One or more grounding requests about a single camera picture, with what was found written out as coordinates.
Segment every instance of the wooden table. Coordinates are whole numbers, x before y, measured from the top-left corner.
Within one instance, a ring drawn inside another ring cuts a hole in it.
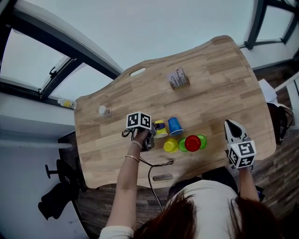
[[[145,67],[135,76],[132,72]],[[167,74],[183,68],[190,86],[172,90]],[[172,174],[172,180],[153,181],[154,188],[169,187],[175,182],[228,165],[224,120],[244,125],[255,141],[256,160],[263,160],[276,149],[271,117],[258,81],[247,60],[229,36],[212,40],[173,56],[148,60],[124,71],[116,80],[94,94],[80,97],[75,110],[78,151],[86,185],[97,188],[116,183],[130,145],[122,138],[126,115],[141,111],[153,121],[177,117],[183,134],[203,134],[207,147],[196,152],[163,150],[166,138],[155,139],[156,146],[142,157],[151,164],[174,159],[173,165],[152,169],[151,177]],[[99,106],[112,109],[100,116]],[[149,187],[149,166],[140,163],[138,185]]]

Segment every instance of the hair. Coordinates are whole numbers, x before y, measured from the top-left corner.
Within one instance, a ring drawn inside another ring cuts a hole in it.
[[[180,192],[165,210],[135,230],[133,239],[195,239],[196,208]],[[262,203],[237,197],[230,202],[232,239],[283,239],[273,213]]]

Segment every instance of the hand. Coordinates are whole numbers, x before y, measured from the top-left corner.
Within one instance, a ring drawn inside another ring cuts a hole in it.
[[[140,143],[141,145],[143,144],[143,141],[145,140],[146,136],[149,134],[149,130],[145,129],[143,131],[138,131],[137,135],[135,136],[134,140]]]

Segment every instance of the woman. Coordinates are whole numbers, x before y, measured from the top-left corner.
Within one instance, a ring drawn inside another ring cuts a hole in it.
[[[281,239],[271,211],[259,202],[248,168],[239,170],[240,196],[226,168],[171,187],[162,213],[135,229],[138,159],[147,130],[138,133],[119,172],[112,211],[100,239]]]

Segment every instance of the bag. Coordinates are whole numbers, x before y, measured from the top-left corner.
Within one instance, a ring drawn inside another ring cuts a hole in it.
[[[282,106],[277,106],[275,104],[267,103],[272,123],[273,123],[273,129],[275,134],[275,141],[277,145],[281,145],[281,142],[285,136],[286,131],[291,126],[293,122],[292,115],[285,110]],[[288,118],[286,114],[290,115],[292,120],[290,124],[288,125]]]

